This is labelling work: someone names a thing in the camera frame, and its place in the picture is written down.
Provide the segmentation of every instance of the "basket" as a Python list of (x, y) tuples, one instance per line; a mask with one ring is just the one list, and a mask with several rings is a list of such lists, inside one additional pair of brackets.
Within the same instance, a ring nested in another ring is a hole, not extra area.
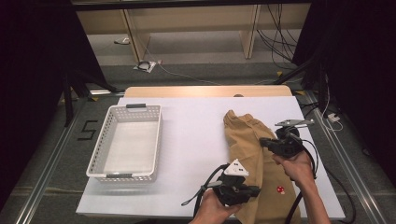
[(111, 106), (92, 153), (87, 176), (114, 186), (154, 182), (161, 132), (159, 105)]

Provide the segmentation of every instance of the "gray floor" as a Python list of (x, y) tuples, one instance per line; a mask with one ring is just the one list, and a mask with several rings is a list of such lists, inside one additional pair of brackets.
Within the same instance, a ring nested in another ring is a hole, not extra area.
[[(298, 39), (299, 31), (291, 31)], [(280, 58), (272, 56), (272, 51), (264, 46), (256, 37), (255, 48), (251, 59), (245, 59), (237, 32), (202, 32), (180, 34), (152, 34), (148, 54), (145, 60), (163, 61), (163, 67), (156, 65), (151, 74), (136, 72), (134, 57), (130, 45), (114, 44), (125, 35), (95, 35), (89, 36), (92, 48), (98, 62), (101, 64), (107, 81), (119, 88), (129, 86), (166, 86), (166, 85), (208, 85), (207, 81), (221, 85), (237, 84), (268, 84), (277, 78), (277, 72), (287, 73), (292, 65), (285, 63)], [(296, 77), (288, 82), (293, 89), (299, 89)], [(95, 85), (90, 89), (97, 90)], [(308, 97), (296, 94), (301, 104), (309, 103)], [(81, 141), (79, 138), (89, 137), (81, 130), (87, 120), (91, 130), (100, 130), (103, 119), (109, 106), (115, 105), (119, 96), (100, 96), (95, 100), (79, 99), (75, 107), (80, 108), (80, 114), (70, 133), (64, 152), (61, 155), (56, 169), (49, 178), (45, 193), (34, 210), (31, 223), (136, 223), (142, 219), (130, 217), (84, 217), (76, 214), (78, 200), (87, 183), (85, 176), (86, 166), (92, 154), (95, 138)], [(302, 108), (304, 114), (311, 108)], [(329, 109), (337, 111), (333, 98)], [(307, 115), (320, 123), (315, 112)], [(349, 123), (346, 114), (340, 114), (343, 130), (336, 132), (342, 146), (345, 148), (352, 165), (356, 167), (357, 174), (361, 177), (364, 187), (374, 197), (381, 215), (388, 223), (396, 223), (393, 208), (396, 205), (396, 189), (390, 184), (387, 177), (375, 161), (361, 151), (363, 144), (353, 126)], [(19, 212), (30, 196), (35, 183), (45, 169), (51, 152), (57, 146), (59, 137), (64, 131), (64, 104), (59, 103), (57, 114), (53, 118), (47, 134), (42, 139), (40, 147), (25, 169), (20, 182), (12, 192), (8, 202), (1, 211), (0, 223), (15, 223)], [(382, 223), (370, 219), (370, 212), (365, 208), (360, 194), (351, 184), (347, 172), (337, 159), (336, 150), (331, 146), (320, 125), (310, 127), (314, 142), (318, 147), (323, 163), (334, 173), (345, 186), (356, 206), (355, 223)], [(352, 216), (352, 206), (344, 190), (330, 177), (337, 197), (344, 207), (347, 219)], [(188, 220), (160, 219), (156, 223), (187, 223)]]

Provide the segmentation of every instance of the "white tabletop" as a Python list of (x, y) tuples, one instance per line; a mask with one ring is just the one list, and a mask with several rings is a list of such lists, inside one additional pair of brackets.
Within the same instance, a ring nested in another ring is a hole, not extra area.
[[(119, 105), (127, 104), (160, 105), (163, 109), (157, 180), (145, 187), (114, 189), (90, 178), (78, 205), (79, 214), (192, 217), (195, 201), (187, 206), (181, 204), (195, 194), (217, 167), (229, 161), (223, 117), (230, 109), (237, 116), (251, 114), (272, 131), (279, 128), (276, 123), (285, 119), (304, 119), (293, 96), (120, 98)], [(307, 128), (299, 132), (302, 139), (314, 143)], [(311, 145), (304, 145), (315, 155)], [(320, 158), (318, 164), (316, 181), (329, 217), (345, 218)], [(302, 217), (306, 217), (303, 201), (300, 209)]]

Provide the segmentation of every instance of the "brown pants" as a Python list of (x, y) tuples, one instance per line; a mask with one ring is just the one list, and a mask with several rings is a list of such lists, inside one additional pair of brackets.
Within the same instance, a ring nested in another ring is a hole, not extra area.
[[(249, 171), (245, 184), (261, 188), (259, 197), (250, 198), (235, 216), (243, 224), (284, 223), (296, 195), (290, 178), (272, 160), (272, 152), (260, 146), (260, 137), (276, 138), (269, 128), (251, 115), (237, 117), (230, 110), (224, 117), (230, 162), (238, 159)], [(301, 223), (297, 208), (291, 223)]]

